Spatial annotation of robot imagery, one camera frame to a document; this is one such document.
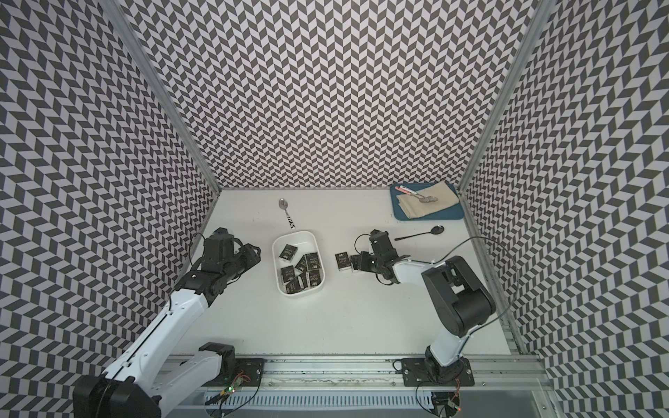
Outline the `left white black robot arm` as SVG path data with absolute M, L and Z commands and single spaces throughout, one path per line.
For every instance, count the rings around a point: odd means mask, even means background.
M 203 254 L 175 285 L 158 316 L 99 376 L 83 376 L 72 393 L 76 417 L 165 417 L 197 389 L 221 385 L 223 403 L 261 374 L 238 369 L 231 345 L 209 342 L 166 376 L 160 370 L 190 327 L 229 284 L 261 262 L 261 249 L 220 227 L 204 240 Z

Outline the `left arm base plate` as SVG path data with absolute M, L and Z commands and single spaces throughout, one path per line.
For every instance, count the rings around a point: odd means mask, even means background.
M 237 379 L 242 379 L 242 388 L 257 388 L 261 384 L 266 360 L 261 357 L 241 358 L 228 371 L 221 371 L 212 381 L 204 384 L 206 388 L 236 387 Z

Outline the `white plastic storage box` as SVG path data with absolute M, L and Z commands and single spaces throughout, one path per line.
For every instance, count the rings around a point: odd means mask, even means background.
M 282 251 L 282 249 L 285 247 L 286 244 L 298 247 L 298 252 L 296 256 L 294 256 L 294 259 L 292 259 L 292 261 L 284 261 L 279 258 L 280 252 Z M 275 242 L 273 243 L 272 250 L 273 250 L 273 262 L 275 266 L 276 283 L 281 294 L 289 298 L 297 298 L 301 296 L 314 294 L 315 292 L 318 292 L 324 288 L 326 281 L 326 273 L 324 269 L 323 258 L 320 249 L 318 247 L 317 239 L 313 233 L 311 233 L 310 231 L 297 231 L 294 233 L 283 235 L 275 240 Z M 317 253 L 320 256 L 320 261 L 322 265 L 322 268 L 320 269 L 322 272 L 322 284 L 319 287 L 310 288 L 308 286 L 308 276 L 307 276 L 308 271 L 300 272 L 295 269 L 295 275 L 296 275 L 295 278 L 300 278 L 302 280 L 304 290 L 299 294 L 291 294 L 291 295 L 286 294 L 285 286 L 282 283 L 282 278 L 280 277 L 280 269 L 285 268 L 286 266 L 295 267 L 299 259 L 301 259 L 301 256 L 309 253 Z

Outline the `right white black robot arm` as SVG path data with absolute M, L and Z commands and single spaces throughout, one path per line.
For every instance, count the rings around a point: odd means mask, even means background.
M 385 231 L 374 230 L 368 238 L 371 250 L 361 252 L 360 270 L 373 273 L 385 285 L 424 288 L 441 323 L 419 368 L 424 374 L 421 381 L 462 382 L 460 374 L 468 369 L 463 350 L 472 334 L 485 327 L 497 311 L 487 287 L 461 256 L 437 262 L 414 261 L 398 254 Z

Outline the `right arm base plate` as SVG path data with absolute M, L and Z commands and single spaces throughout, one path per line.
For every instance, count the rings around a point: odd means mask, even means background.
M 460 358 L 449 366 L 421 358 L 402 358 L 400 360 L 404 386 L 439 386 L 439 387 L 474 387 L 475 380 L 470 362 Z

